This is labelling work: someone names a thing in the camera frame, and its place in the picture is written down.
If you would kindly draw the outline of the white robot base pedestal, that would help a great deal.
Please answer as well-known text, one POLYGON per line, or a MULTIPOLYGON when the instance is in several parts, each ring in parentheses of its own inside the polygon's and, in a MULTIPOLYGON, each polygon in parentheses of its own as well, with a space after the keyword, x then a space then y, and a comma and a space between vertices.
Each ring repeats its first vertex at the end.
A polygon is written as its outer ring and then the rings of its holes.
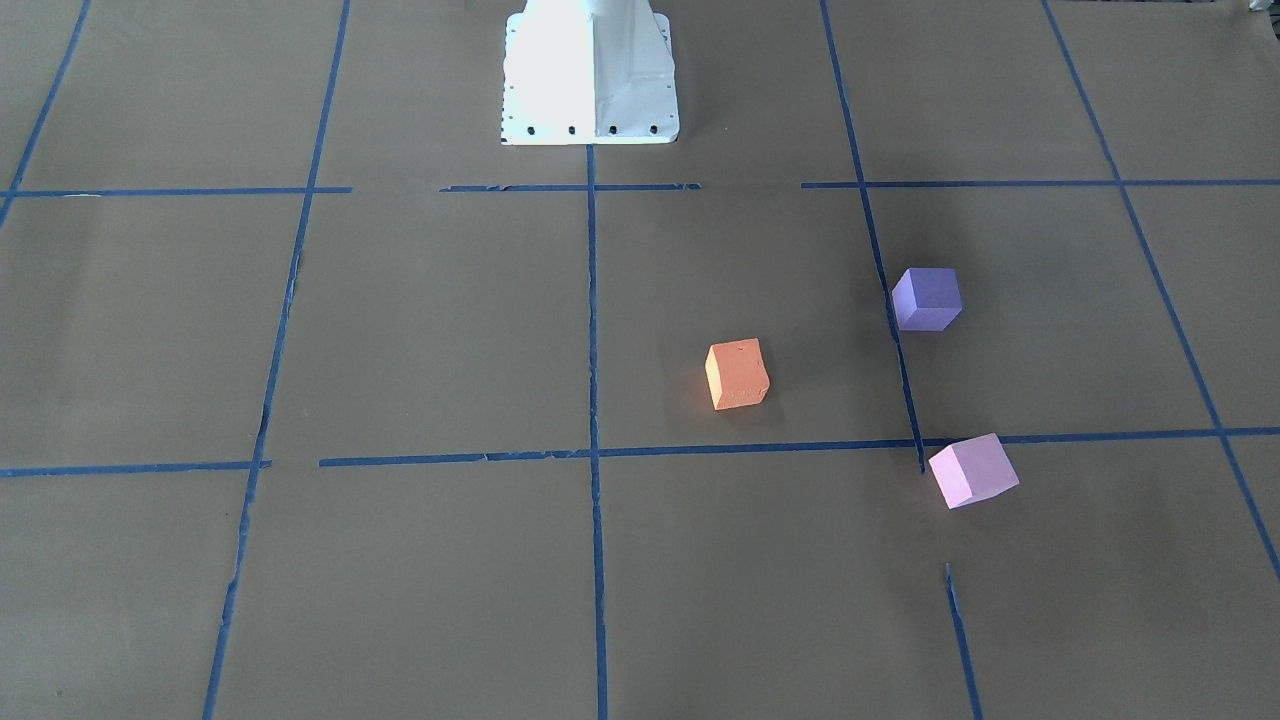
POLYGON ((669 18, 649 1, 527 1, 504 29, 500 143, 673 143, 669 18))

